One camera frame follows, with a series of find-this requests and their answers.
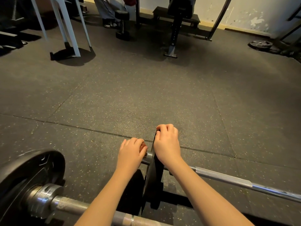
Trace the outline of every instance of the white wall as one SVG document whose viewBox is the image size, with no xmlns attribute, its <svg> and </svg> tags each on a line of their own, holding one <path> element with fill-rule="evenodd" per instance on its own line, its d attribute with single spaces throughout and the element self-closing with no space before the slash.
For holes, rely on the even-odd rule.
<svg viewBox="0 0 301 226">
<path fill-rule="evenodd" d="M 194 13 L 201 21 L 214 23 L 225 0 L 196 0 Z M 154 10 L 168 7 L 169 0 L 140 0 L 140 7 Z M 301 0 L 232 0 L 221 24 L 246 30 L 267 32 L 272 37 L 290 27 L 286 22 Z"/>
</svg>

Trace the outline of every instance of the forearm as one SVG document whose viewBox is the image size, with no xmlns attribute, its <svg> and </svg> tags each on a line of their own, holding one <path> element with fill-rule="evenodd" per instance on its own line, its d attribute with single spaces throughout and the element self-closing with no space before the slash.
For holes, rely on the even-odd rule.
<svg viewBox="0 0 301 226">
<path fill-rule="evenodd" d="M 75 226 L 110 226 L 128 182 L 128 176 L 120 171 L 115 171 L 109 182 L 79 218 Z"/>
<path fill-rule="evenodd" d="M 233 205 L 201 179 L 183 159 L 179 159 L 169 169 L 206 225 L 253 225 Z"/>
</svg>

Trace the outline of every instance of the rubber gym floor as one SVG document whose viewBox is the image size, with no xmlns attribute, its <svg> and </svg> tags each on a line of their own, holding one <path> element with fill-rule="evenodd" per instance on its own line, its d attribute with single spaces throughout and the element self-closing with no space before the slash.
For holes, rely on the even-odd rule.
<svg viewBox="0 0 301 226">
<path fill-rule="evenodd" d="M 72 24 L 81 58 L 51 61 L 43 39 L 0 57 L 1 162 L 57 149 L 66 158 L 64 194 L 91 202 L 113 174 L 124 138 L 151 146 L 156 125 L 173 123 L 188 164 L 301 194 L 300 63 L 253 50 L 247 43 L 255 36 L 225 30 L 212 42 L 180 35 L 179 58 L 166 58 L 170 35 L 151 26 L 126 42 L 87 25 L 90 52 L 81 23 Z M 64 48 L 58 26 L 47 33 L 54 51 Z M 206 181 L 243 213 L 300 225 L 300 204 Z M 184 195 L 167 171 L 163 182 Z M 193 209 L 166 202 L 158 210 L 147 204 L 142 216 L 201 225 Z"/>
</svg>

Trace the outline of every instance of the hand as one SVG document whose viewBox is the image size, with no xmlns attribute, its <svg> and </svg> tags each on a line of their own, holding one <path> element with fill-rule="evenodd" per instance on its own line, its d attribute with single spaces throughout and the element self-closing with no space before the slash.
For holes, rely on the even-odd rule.
<svg viewBox="0 0 301 226">
<path fill-rule="evenodd" d="M 157 132 L 153 146 L 158 159 L 167 168 L 181 159 L 178 133 L 178 129 L 176 129 L 172 124 L 160 124 L 157 126 Z"/>
<path fill-rule="evenodd" d="M 143 139 L 131 138 L 130 140 L 124 140 L 119 149 L 116 171 L 131 179 L 147 149 L 148 147 Z"/>
</svg>

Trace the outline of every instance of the weight bench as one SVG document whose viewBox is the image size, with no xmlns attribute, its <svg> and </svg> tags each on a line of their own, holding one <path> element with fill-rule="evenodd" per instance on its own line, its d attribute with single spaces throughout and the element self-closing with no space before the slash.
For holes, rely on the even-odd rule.
<svg viewBox="0 0 301 226">
<path fill-rule="evenodd" d="M 169 0 L 167 14 L 174 17 L 172 23 L 172 33 L 170 38 L 170 46 L 165 56 L 177 58 L 174 53 L 178 34 L 182 25 L 183 18 L 191 19 L 194 12 L 195 0 Z"/>
</svg>

